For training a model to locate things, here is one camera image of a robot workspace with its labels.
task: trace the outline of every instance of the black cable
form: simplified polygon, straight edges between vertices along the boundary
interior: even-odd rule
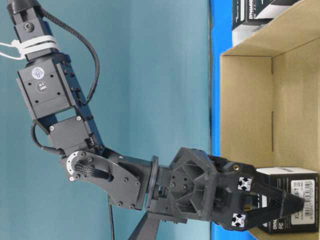
[[[33,121],[31,125],[31,138],[32,138],[32,141],[35,143],[35,145],[46,152],[57,154],[57,155],[65,155],[65,152],[62,149],[55,149],[54,147],[43,146],[37,139],[36,126],[37,126],[36,121]]]
[[[64,30],[68,31],[69,33],[74,35],[77,39],[79,39],[89,49],[89,51],[90,51],[90,53],[91,53],[91,55],[93,57],[94,64],[95,64],[95,77],[94,77],[93,83],[91,85],[89,94],[88,94],[85,102],[82,102],[81,99],[78,98],[80,103],[83,106],[85,106],[91,101],[91,99],[92,99],[92,97],[93,97],[93,95],[94,95],[94,93],[96,91],[97,85],[98,85],[98,79],[99,79],[99,75],[100,75],[100,61],[99,61],[99,57],[97,55],[97,52],[94,49],[94,47],[91,45],[91,43],[83,35],[81,35],[78,31],[73,29],[71,26],[65,24],[63,21],[61,21],[58,18],[56,18],[55,16],[53,16],[52,14],[47,12],[42,7],[40,7],[40,12],[44,17],[49,19],[51,22],[53,22],[54,24],[56,24],[59,27],[63,28]]]
[[[110,228],[111,228],[111,240],[115,240],[114,214],[113,214],[112,205],[110,202],[110,195],[108,195],[108,205],[109,205],[109,219],[110,219]]]
[[[105,179],[108,182],[112,182],[112,180],[114,179],[114,176],[112,176],[107,171],[102,171],[102,170],[99,170],[99,169],[95,169],[93,167],[88,167],[88,166],[85,166],[85,165],[83,165],[81,163],[75,164],[74,170],[76,172],[78,172],[78,173],[84,174],[87,177]]]

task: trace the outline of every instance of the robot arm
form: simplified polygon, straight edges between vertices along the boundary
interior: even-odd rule
[[[17,79],[33,120],[33,140],[43,150],[61,155],[71,182],[86,181],[101,187],[119,208],[142,210],[147,194],[147,212],[130,240],[156,239],[160,220],[214,221],[227,230],[245,231],[303,208],[303,199],[264,184],[252,165],[181,148],[170,166],[161,166],[156,156],[146,161],[106,148],[88,106],[99,77],[99,59],[93,47],[36,0],[8,0],[8,11],[21,44],[36,41],[25,48],[27,65],[18,71]],[[87,98],[71,58],[59,51],[43,17],[76,35],[90,50],[96,74]],[[57,120],[58,113],[70,109],[73,117]],[[38,142],[36,125],[53,147]],[[260,195],[273,199],[274,204],[258,208],[255,202]]]

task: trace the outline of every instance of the teal wall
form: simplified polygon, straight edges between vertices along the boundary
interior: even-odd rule
[[[99,54],[100,83],[90,107],[106,146],[148,160],[157,155],[163,165],[181,146],[209,151],[208,0],[40,2],[83,33]],[[4,0],[0,23],[0,42],[10,43],[16,36]],[[89,52],[51,26],[89,89]],[[15,80],[24,65],[0,58],[0,239],[108,240],[106,193],[70,183],[59,159],[31,141],[31,118]],[[127,239],[142,215],[114,209],[116,239]],[[162,222],[157,239],[208,240],[209,232],[207,222]]]

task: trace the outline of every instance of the sticker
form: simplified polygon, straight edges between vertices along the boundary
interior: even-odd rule
[[[47,90],[48,86],[45,82],[40,81],[37,85],[36,85],[36,89],[38,92],[43,93]]]
[[[304,199],[304,207],[291,215],[292,225],[315,223],[315,180],[291,181],[291,193]]]
[[[263,207],[263,208],[268,207],[267,197],[264,196],[264,195],[262,195],[262,207]],[[267,227],[268,227],[268,223],[267,223],[267,222],[264,223],[263,226],[264,226],[265,228],[267,228]]]
[[[43,68],[37,66],[32,70],[32,77],[37,80],[43,79],[45,76],[45,70]]]

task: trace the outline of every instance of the box label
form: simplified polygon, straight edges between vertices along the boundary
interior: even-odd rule
[[[315,187],[313,179],[291,181],[291,193],[304,198],[303,210],[291,215],[292,225],[315,223]]]

